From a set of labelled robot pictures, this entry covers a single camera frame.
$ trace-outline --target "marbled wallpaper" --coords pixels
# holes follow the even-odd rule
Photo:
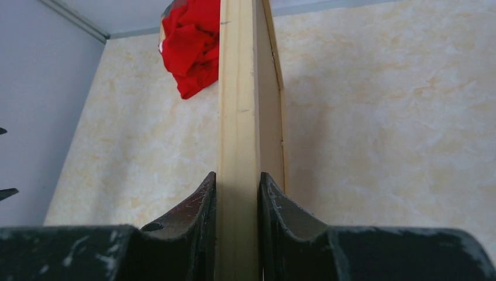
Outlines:
[[[105,46],[45,224],[141,227],[216,169],[217,86],[182,100],[157,44]]]
[[[274,19],[290,196],[335,225],[468,230],[496,259],[496,1]],[[110,40],[46,224],[138,226],[216,169],[216,84],[183,101],[157,35]]]
[[[496,259],[496,1],[275,19],[290,195],[335,225],[468,230]]]

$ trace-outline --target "red cloth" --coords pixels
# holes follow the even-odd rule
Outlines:
[[[177,2],[162,20],[166,39],[159,51],[181,98],[186,100],[219,78],[221,1]]]

